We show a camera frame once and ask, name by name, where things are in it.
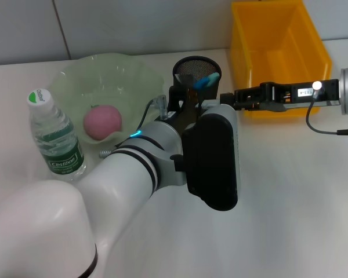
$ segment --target plastic bottle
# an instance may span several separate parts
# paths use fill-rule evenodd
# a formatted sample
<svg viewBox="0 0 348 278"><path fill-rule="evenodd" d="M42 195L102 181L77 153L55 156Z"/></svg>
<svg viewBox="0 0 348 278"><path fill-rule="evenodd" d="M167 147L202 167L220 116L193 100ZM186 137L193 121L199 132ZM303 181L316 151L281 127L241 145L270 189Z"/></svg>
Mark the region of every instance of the plastic bottle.
<svg viewBox="0 0 348 278"><path fill-rule="evenodd" d="M66 182L79 179L86 164L70 118L45 89L31 92L27 104L32 137L52 174Z"/></svg>

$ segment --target cable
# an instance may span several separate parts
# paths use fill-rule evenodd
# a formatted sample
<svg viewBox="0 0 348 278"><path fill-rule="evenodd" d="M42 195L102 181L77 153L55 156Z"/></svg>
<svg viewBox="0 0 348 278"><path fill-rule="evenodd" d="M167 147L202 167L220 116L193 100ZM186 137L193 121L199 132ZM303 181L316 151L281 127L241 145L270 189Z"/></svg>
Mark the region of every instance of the cable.
<svg viewBox="0 0 348 278"><path fill-rule="evenodd" d="M311 110L312 110L312 107L314 105L314 102L315 102L316 98L315 96L312 97L312 102L311 104L309 105L309 108L308 108L308 111L307 111L307 115L306 115L306 123L308 125L308 127L310 129L312 129L314 132L317 132L317 133L320 133L320 134L327 134L327 135L342 135L342 136L348 136L348 129L339 129L337 130L336 132L334 131L322 131L322 130L318 130L318 129L315 129L309 122L309 115L311 113Z"/></svg>
<svg viewBox="0 0 348 278"><path fill-rule="evenodd" d="M318 130L318 129L315 129L310 123L309 123L309 115L311 114L311 110L312 110L312 107L314 105L314 101L316 99L314 97L312 97L312 101L311 101L311 104L309 105L309 108L308 108L308 111L307 111L307 115L306 115L306 123L308 125L308 127L310 129L312 129L314 132L317 132L317 133L321 133L321 134L329 134L329 135L336 135L336 132L333 132L333 131L322 131L322 130Z"/></svg>
<svg viewBox="0 0 348 278"><path fill-rule="evenodd" d="M146 109L144 110L142 119L140 120L140 123L139 123L139 125L138 125L138 127L137 127L137 130L139 130L139 129L141 128L141 126L142 126L142 124L143 124L143 122L144 122L144 119L145 119L146 116L147 116L148 109L150 109L150 106L151 106L152 103L153 103L153 100L150 100L150 101L148 102L148 104L147 104L147 106L146 106Z"/></svg>

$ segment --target pen holder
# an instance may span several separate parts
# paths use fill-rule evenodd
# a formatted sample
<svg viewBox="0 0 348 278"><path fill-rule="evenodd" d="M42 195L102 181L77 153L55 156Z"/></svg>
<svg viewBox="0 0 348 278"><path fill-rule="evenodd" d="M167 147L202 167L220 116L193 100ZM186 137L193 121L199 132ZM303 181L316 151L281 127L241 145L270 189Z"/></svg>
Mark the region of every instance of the pen holder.
<svg viewBox="0 0 348 278"><path fill-rule="evenodd" d="M189 84L182 84L176 75L192 75L195 81L199 81L204 77L217 72L219 78L210 86L205 86L201 89L195 90ZM219 65L213 60L202 56L189 56L178 61L173 67L173 84L177 86L186 86L190 89L190 93L196 94L198 99L213 100L218 94L219 81L222 78L222 71Z"/></svg>

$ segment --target pink object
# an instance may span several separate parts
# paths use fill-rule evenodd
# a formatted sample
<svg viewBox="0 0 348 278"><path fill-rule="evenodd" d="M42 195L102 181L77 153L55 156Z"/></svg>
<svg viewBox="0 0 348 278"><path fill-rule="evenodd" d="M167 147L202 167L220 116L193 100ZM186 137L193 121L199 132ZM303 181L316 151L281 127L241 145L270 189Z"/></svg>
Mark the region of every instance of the pink object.
<svg viewBox="0 0 348 278"><path fill-rule="evenodd" d="M112 105L101 105L84 117L84 130L94 140L103 140L115 131L121 131L120 112Z"/></svg>

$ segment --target grout line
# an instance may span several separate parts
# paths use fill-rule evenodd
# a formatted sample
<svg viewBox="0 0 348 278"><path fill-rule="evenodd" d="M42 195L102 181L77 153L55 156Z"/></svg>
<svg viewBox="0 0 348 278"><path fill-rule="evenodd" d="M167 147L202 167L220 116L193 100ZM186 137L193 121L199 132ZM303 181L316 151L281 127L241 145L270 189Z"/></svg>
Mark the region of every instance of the grout line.
<svg viewBox="0 0 348 278"><path fill-rule="evenodd" d="M344 37L344 38L335 38L335 39L322 39L323 42L325 41L343 41L345 39L348 39L348 37Z"/></svg>
<svg viewBox="0 0 348 278"><path fill-rule="evenodd" d="M69 59L69 60L72 60L70 50L68 49L68 45L67 45L67 41L66 41L66 36L64 35L63 28L62 28L62 24L61 24L60 19L59 19L58 10L57 10L57 6L56 6L55 0L52 0L52 3L53 3L53 7L54 7L54 12L56 13L56 17L57 17L57 21L58 21L58 26L59 26L60 32L62 33L63 42L64 42L64 46L66 47L68 59Z"/></svg>

